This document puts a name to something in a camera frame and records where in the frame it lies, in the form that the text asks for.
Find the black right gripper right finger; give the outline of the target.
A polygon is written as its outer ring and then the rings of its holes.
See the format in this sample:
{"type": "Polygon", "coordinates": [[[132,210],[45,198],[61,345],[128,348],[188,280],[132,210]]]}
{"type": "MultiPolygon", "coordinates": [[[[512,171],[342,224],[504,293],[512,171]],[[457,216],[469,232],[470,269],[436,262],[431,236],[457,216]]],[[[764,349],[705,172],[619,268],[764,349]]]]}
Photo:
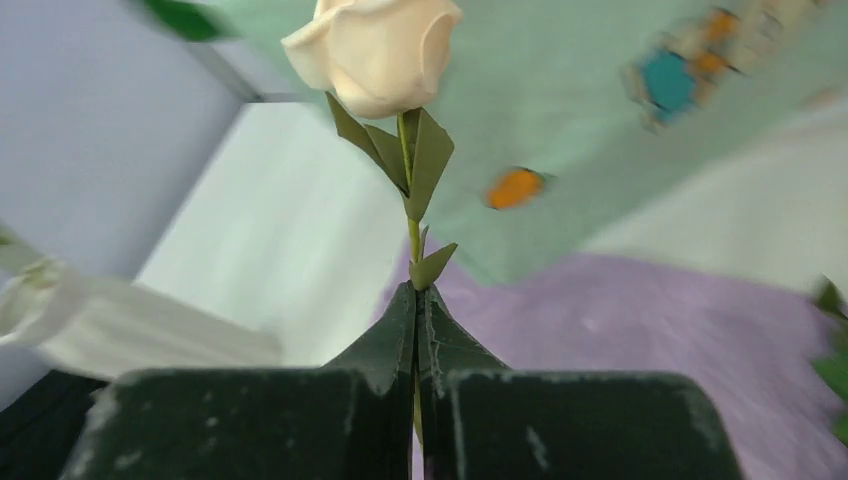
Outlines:
{"type": "Polygon", "coordinates": [[[428,479],[738,479],[720,416],[671,372],[513,370],[417,296],[428,479]]]}

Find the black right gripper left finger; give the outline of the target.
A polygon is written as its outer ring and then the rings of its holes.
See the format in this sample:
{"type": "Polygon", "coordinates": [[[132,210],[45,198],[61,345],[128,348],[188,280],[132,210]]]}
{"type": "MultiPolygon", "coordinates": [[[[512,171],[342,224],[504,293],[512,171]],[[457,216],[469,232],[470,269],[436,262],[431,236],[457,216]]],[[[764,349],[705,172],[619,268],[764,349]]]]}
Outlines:
{"type": "Polygon", "coordinates": [[[66,479],[408,479],[416,293],[316,368],[147,369],[103,390],[66,479]]]}

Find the white ribbed ceramic vase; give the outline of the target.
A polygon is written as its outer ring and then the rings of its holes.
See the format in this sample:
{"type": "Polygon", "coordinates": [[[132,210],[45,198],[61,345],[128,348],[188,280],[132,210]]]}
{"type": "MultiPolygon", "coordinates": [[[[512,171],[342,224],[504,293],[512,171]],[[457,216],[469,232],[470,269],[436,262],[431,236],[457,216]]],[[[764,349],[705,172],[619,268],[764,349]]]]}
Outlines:
{"type": "Polygon", "coordinates": [[[1,343],[38,351],[59,370],[100,379],[148,368],[278,366],[267,333],[123,279],[83,274],[1,228],[1,343]]]}

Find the purple wrapping paper sheet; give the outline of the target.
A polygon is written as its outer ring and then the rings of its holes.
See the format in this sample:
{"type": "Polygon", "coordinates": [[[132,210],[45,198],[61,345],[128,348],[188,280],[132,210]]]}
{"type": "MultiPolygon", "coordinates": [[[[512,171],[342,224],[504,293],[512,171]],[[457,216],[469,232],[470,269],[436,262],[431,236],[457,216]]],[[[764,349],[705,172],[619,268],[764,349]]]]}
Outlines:
{"type": "Polygon", "coordinates": [[[451,315],[516,369],[666,370],[716,405],[750,479],[843,479],[841,404],[811,367],[831,320],[798,293],[645,261],[575,255],[514,285],[440,276],[451,315]]]}

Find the cream rose flower stem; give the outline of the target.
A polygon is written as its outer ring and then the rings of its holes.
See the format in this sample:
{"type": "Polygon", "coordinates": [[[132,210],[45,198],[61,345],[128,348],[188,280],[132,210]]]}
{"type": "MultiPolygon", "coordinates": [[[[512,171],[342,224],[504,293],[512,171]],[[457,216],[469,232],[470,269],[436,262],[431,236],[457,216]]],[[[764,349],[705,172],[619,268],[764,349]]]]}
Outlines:
{"type": "Polygon", "coordinates": [[[457,246],[426,255],[421,221],[455,145],[426,111],[463,13],[453,1],[319,1],[281,45],[300,79],[324,92],[337,135],[365,153],[402,197],[409,275],[423,292],[457,246]]]}

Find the green cartoon print cloth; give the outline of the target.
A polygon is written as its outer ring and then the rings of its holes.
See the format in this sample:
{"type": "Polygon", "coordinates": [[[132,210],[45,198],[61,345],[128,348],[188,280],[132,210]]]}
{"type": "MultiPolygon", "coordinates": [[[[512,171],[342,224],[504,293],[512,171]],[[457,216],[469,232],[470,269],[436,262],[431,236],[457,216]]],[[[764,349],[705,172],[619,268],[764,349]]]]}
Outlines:
{"type": "MultiPolygon", "coordinates": [[[[319,1],[222,17],[332,118],[281,45],[319,1]]],[[[847,263],[843,1],[453,1],[426,111],[455,150],[424,253],[477,280],[592,252],[795,290],[847,263]]]]}

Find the black cloth bundle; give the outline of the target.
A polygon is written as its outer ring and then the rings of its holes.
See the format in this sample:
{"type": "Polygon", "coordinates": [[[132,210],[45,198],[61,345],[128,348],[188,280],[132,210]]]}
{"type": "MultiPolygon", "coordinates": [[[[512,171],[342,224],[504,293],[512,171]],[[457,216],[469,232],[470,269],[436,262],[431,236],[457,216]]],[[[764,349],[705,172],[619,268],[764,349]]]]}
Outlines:
{"type": "Polygon", "coordinates": [[[56,480],[106,382],[49,371],[1,412],[1,480],[56,480]]]}

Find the yellow flower bunch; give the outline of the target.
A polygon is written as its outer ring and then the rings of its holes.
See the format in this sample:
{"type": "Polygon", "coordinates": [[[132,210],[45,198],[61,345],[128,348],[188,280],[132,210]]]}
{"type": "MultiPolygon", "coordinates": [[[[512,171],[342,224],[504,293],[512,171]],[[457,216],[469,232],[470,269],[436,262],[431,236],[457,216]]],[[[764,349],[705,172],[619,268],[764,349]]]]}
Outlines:
{"type": "Polygon", "coordinates": [[[843,445],[847,445],[847,302],[836,285],[824,277],[813,297],[813,305],[819,312],[836,320],[836,326],[829,334],[830,351],[814,360],[812,366],[843,404],[831,431],[843,445]]]}

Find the green plastic hanger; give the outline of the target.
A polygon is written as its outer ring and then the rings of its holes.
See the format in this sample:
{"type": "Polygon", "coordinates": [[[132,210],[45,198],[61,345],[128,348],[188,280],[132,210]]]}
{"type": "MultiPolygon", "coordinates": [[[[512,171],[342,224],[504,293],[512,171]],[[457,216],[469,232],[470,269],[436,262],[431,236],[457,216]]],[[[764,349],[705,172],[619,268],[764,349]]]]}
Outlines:
{"type": "Polygon", "coordinates": [[[159,29],[190,43],[209,43],[234,35],[217,8],[196,1],[130,0],[146,20],[159,29]]]}

